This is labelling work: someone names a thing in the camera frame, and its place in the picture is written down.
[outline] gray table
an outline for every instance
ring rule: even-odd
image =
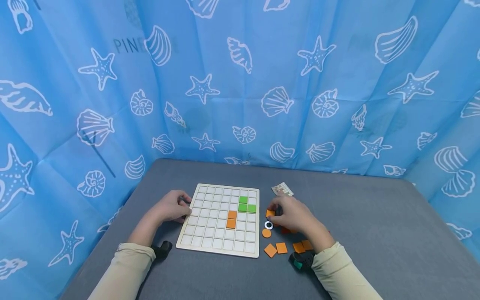
[[[171,189],[193,194],[197,183],[260,189],[263,213],[285,181],[342,243],[384,299],[479,299],[480,267],[412,184],[403,180],[275,168],[157,160],[85,261],[61,299],[84,300],[142,215]],[[165,223],[155,243],[174,245],[179,224]],[[295,271],[288,255],[269,258],[260,238],[258,259],[176,249],[154,265],[138,299],[329,299],[316,280]]]

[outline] orange square piece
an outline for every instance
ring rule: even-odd
[[[297,253],[305,253],[305,248],[303,247],[303,244],[301,242],[293,244],[293,249]]]
[[[269,216],[275,216],[275,211],[267,209],[266,217],[268,218]]]
[[[227,228],[235,229],[235,223],[236,221],[234,219],[228,219],[227,220]]]
[[[285,243],[277,243],[276,244],[276,250],[277,250],[278,254],[288,253],[287,245]]]
[[[270,256],[270,258],[272,258],[276,254],[276,249],[272,244],[268,244],[264,251],[268,256]]]
[[[308,250],[313,250],[313,246],[312,244],[310,243],[309,240],[303,240],[301,241],[301,244],[303,245],[303,248],[308,251]]]
[[[289,234],[290,233],[290,229],[286,228],[286,227],[282,227],[282,230],[280,231],[282,234]]]
[[[229,219],[237,219],[237,212],[234,210],[229,210],[228,211],[228,218]]]

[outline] grid board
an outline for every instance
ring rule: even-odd
[[[258,258],[260,190],[199,183],[177,248]]]

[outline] beige sleeve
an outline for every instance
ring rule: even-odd
[[[312,270],[333,300],[382,299],[338,242],[315,255]]]
[[[120,244],[88,300],[135,300],[155,257],[150,247]]]

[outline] shower curtain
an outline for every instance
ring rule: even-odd
[[[480,258],[480,0],[0,6],[0,298],[59,297],[161,157],[403,178]]]

